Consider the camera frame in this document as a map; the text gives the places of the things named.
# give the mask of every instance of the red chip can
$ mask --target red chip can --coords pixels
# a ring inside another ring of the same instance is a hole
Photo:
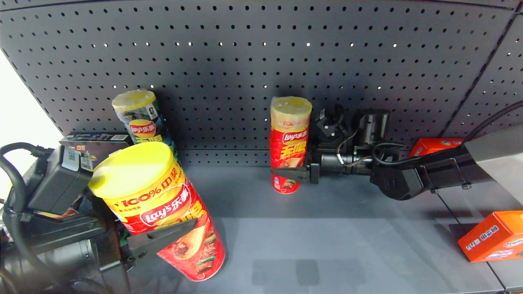
[[[269,152],[271,168],[303,166],[309,138],[312,104],[300,97],[274,97],[270,104]],[[300,183],[271,175],[273,188],[282,194],[298,190]]]
[[[222,266],[225,247],[207,207],[165,143],[114,153],[95,168],[89,187],[131,234],[197,219],[193,230],[158,252],[188,279],[206,280]]]

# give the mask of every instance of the perforated metal panel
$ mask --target perforated metal panel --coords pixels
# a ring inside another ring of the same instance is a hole
[[[266,150],[273,96],[444,129],[512,9],[444,2],[84,2],[2,12],[0,46],[63,133],[123,131],[110,100],[156,92],[181,149]]]
[[[75,3],[75,2],[86,2],[86,1],[101,1],[101,0],[48,0],[48,1],[37,1],[37,0],[2,0],[0,2],[0,11],[10,9],[21,9],[35,6],[43,6],[50,4],[64,4],[64,3]],[[457,2],[457,3],[470,3],[475,5],[487,5],[497,6],[506,8],[515,8],[518,5],[517,1],[512,0],[439,0],[446,2]]]
[[[523,99],[523,16],[518,15],[476,87],[445,132],[464,137],[490,115]],[[495,121],[480,135],[523,123],[523,108]]]

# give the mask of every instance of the barcode sticker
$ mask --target barcode sticker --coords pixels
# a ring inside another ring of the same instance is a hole
[[[158,113],[156,112],[156,109],[154,108],[154,105],[149,104],[145,106],[147,108],[147,112],[149,113],[149,117],[151,120],[158,117]]]
[[[89,152],[82,154],[80,157],[80,166],[87,171],[93,171],[93,160],[91,159]]]
[[[64,156],[62,160],[62,167],[70,169],[74,172],[78,171],[78,162],[80,161],[80,152],[70,149],[70,148],[64,148]]]
[[[123,141],[127,139],[128,135],[114,135],[111,138],[111,141]]]

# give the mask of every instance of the potato chip canister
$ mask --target potato chip canister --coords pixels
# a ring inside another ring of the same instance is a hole
[[[269,153],[271,168],[298,167],[305,161],[312,104],[300,97],[274,97],[270,104]],[[273,188],[296,192],[299,183],[271,175]]]
[[[112,100],[112,107],[132,137],[134,144],[164,142],[178,160],[174,141],[164,125],[158,101],[152,91],[145,89],[122,93]]]
[[[89,188],[131,234],[197,219],[193,230],[158,252],[188,279],[206,280],[222,266],[225,247],[207,207],[165,143],[114,153],[94,169]]]

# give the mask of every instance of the orange box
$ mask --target orange box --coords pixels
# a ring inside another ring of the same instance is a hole
[[[410,156],[423,156],[440,150],[458,147],[463,138],[420,138],[412,148]]]
[[[470,262],[523,257],[523,210],[491,213],[458,241]]]

